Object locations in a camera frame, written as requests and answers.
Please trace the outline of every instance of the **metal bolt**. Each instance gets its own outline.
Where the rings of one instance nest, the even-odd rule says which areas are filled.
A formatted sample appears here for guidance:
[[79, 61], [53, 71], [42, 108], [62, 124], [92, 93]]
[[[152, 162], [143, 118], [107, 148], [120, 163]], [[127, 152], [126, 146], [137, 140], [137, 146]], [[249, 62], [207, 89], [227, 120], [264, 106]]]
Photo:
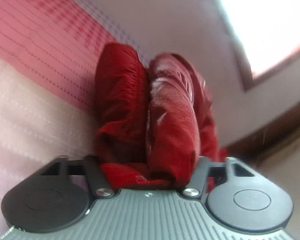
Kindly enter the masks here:
[[96, 195], [99, 197], [108, 197], [113, 193], [112, 189], [109, 188], [100, 188], [96, 190]]
[[195, 197], [199, 195], [199, 193], [199, 190], [197, 190], [196, 188], [186, 188], [183, 190], [183, 194], [188, 197]]

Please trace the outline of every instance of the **pink bedding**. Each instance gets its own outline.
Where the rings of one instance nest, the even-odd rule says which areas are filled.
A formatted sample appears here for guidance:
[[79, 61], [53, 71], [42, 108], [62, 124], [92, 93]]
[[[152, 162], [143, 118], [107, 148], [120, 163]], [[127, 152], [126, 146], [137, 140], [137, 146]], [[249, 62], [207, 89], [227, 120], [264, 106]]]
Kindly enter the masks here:
[[0, 202], [55, 156], [94, 152], [93, 77], [111, 41], [148, 61], [88, 0], [0, 0]]

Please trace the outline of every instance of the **bright light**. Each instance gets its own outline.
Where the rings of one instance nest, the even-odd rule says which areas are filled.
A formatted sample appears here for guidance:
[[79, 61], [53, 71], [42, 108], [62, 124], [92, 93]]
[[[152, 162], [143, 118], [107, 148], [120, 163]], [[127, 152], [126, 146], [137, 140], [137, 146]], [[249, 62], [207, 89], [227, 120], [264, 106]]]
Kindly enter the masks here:
[[300, 0], [221, 0], [258, 77], [300, 47]]

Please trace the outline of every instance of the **red puffer fabric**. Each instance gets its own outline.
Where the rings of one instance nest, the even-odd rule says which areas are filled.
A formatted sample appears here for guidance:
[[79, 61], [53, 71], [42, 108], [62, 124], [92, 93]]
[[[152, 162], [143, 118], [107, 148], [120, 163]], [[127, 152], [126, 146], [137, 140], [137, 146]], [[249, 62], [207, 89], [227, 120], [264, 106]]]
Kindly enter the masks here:
[[98, 62], [96, 152], [103, 163], [145, 163], [149, 104], [147, 71], [128, 45], [105, 46]]
[[[179, 55], [162, 54], [151, 62], [150, 92], [146, 91], [148, 79], [144, 74], [138, 77], [143, 85], [131, 85], [135, 84], [131, 78], [138, 75], [124, 69], [142, 67], [136, 55], [126, 45], [108, 45], [98, 64], [96, 90], [102, 127], [97, 132], [96, 148], [103, 163], [101, 169], [113, 189], [184, 187], [199, 155], [214, 161], [223, 159], [217, 147], [211, 97], [200, 75]], [[134, 114], [128, 114], [131, 107], [122, 107], [129, 106], [124, 102], [131, 98], [130, 94], [143, 98], [137, 100], [142, 106]], [[146, 156], [142, 147], [147, 115]], [[119, 125], [131, 122], [135, 126], [123, 126], [130, 130]]]

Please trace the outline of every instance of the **circular pad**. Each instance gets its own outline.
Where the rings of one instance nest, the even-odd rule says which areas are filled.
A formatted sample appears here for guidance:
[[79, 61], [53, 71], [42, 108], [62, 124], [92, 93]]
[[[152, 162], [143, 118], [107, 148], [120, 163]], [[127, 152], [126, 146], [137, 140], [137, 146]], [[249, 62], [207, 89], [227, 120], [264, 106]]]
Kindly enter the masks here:
[[32, 176], [3, 198], [1, 210], [9, 226], [32, 233], [66, 228], [82, 218], [89, 197], [79, 186], [59, 176]]
[[257, 175], [231, 177], [209, 193], [206, 206], [221, 224], [245, 233], [284, 228], [293, 210], [284, 190]]
[[234, 195], [234, 202], [243, 209], [259, 211], [267, 208], [271, 203], [271, 199], [262, 191], [246, 189]]

